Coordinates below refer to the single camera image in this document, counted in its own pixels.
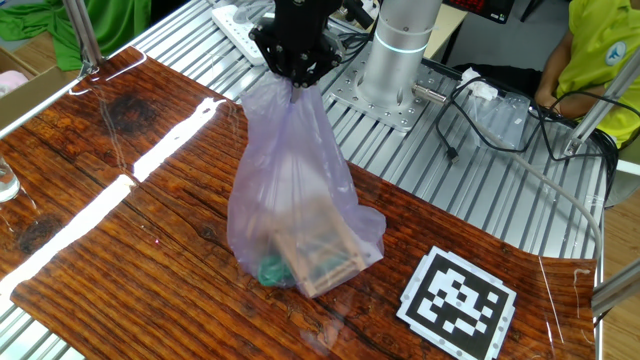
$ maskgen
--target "clear plastic package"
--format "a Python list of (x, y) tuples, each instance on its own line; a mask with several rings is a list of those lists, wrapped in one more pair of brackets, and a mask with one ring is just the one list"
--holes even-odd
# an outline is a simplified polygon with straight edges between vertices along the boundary
[(291, 92), (290, 81), (267, 74), (242, 98), (249, 144), (227, 237), (260, 283), (315, 297), (382, 259), (386, 221), (358, 205), (319, 90), (305, 89), (295, 103)]
[[(525, 130), (529, 105), (529, 99), (515, 93), (507, 93), (504, 98), (498, 96), (491, 101), (470, 96), (467, 113), (471, 119), (516, 149)], [(475, 132), (473, 138), (476, 146), (486, 146)]]

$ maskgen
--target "translucent plastic bag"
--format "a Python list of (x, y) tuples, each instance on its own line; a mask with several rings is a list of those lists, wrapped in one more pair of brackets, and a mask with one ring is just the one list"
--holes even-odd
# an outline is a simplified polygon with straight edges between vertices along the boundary
[[(529, 105), (526, 97), (515, 93), (507, 93), (504, 98), (498, 96), (491, 101), (470, 96), (467, 114), (512, 149), (519, 149), (529, 116)], [(486, 147), (478, 134), (475, 131), (472, 133), (476, 146)]]
[(321, 295), (382, 259), (386, 220), (358, 205), (317, 87), (291, 103), (273, 74), (242, 97), (249, 144), (235, 178), (227, 236), (265, 286)]

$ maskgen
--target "cardboard box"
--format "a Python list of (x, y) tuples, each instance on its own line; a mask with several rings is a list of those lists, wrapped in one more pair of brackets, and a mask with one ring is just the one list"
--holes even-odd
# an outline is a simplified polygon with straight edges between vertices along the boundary
[(38, 74), (31, 66), (0, 47), (0, 73), (16, 70), (29, 82), (0, 98), (0, 130), (36, 107), (71, 82), (57, 66)]

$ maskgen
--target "power strip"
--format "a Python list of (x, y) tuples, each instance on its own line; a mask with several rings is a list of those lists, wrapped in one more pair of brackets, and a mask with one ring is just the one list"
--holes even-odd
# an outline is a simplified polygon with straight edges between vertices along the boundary
[(249, 31), (253, 28), (251, 22), (238, 24), (233, 20), (233, 15), (238, 11), (235, 5), (227, 5), (217, 9), (213, 9), (211, 15), (213, 22), (218, 25), (220, 30), (231, 40), (242, 55), (244, 55), (251, 64), (260, 66), (265, 63), (264, 57), (253, 40), (249, 39)]

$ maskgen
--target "wood grain surface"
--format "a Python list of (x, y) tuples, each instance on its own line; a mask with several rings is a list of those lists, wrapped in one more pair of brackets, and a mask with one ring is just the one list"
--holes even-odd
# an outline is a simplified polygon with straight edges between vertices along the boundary
[[(605, 213), (604, 277), (610, 278), (640, 257), (640, 191)], [(611, 309), (604, 318), (604, 359), (636, 359), (640, 354), (640, 294)]]
[[(118, 176), (131, 177), (132, 165), (204, 98), (221, 99), (142, 59), (125, 50), (83, 80), (78, 95), (63, 96), (0, 142), (24, 187), (0, 210), (3, 275)], [(225, 236), (246, 135), (241, 108), (218, 106), (213, 120), (12, 300), (90, 359), (448, 359), (395, 316), (407, 281), (435, 245), (517, 292), (501, 358), (595, 357), (594, 261), (523, 253), (356, 166), (360, 202), (387, 217), (385, 258), (316, 299), (261, 286), (239, 269)]]

